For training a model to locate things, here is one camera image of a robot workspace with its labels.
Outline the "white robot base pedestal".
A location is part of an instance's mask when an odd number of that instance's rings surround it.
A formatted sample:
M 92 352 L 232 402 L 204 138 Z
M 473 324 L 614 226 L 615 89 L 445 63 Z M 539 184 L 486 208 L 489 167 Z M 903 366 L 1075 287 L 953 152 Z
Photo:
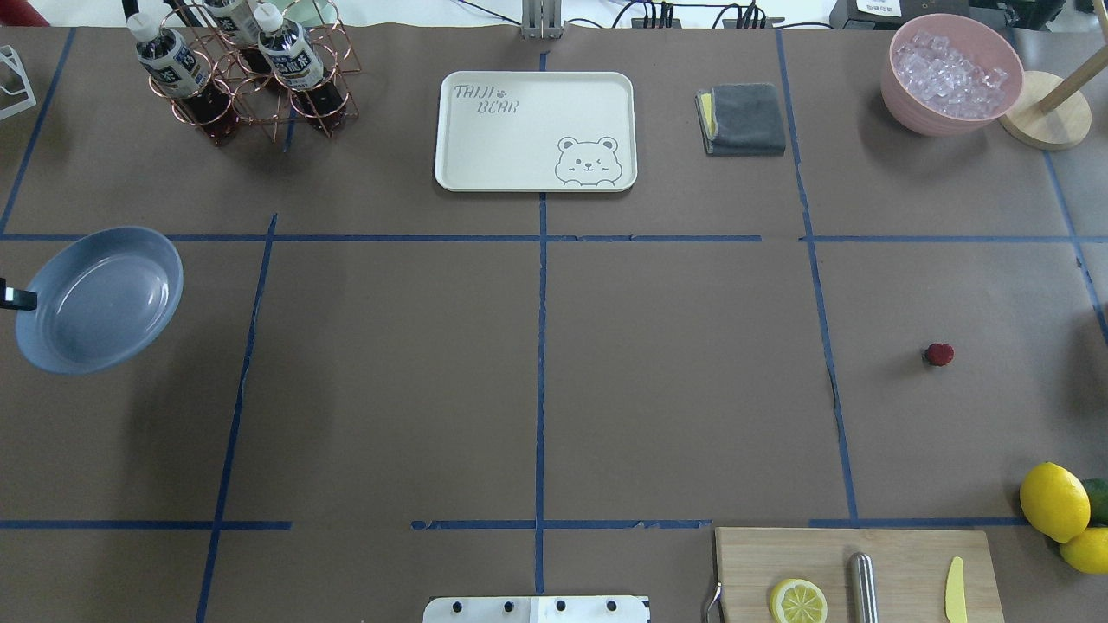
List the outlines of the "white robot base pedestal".
M 648 598 L 520 595 L 434 598 L 423 622 L 650 622 Z

